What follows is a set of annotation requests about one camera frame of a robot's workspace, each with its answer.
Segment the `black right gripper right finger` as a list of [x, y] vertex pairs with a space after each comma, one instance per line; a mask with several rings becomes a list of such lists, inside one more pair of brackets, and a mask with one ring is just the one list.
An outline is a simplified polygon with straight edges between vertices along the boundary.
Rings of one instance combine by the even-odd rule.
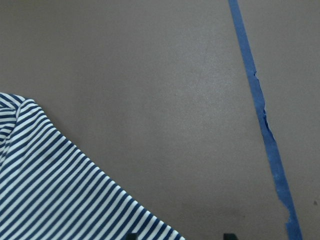
[[237, 236], [234, 233], [224, 233], [223, 240], [237, 240]]

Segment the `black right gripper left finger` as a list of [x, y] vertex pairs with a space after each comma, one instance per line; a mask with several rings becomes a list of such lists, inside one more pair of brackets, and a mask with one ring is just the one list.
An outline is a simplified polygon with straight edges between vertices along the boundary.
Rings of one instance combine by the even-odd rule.
[[128, 233], [126, 236], [126, 240], [138, 240], [137, 233]]

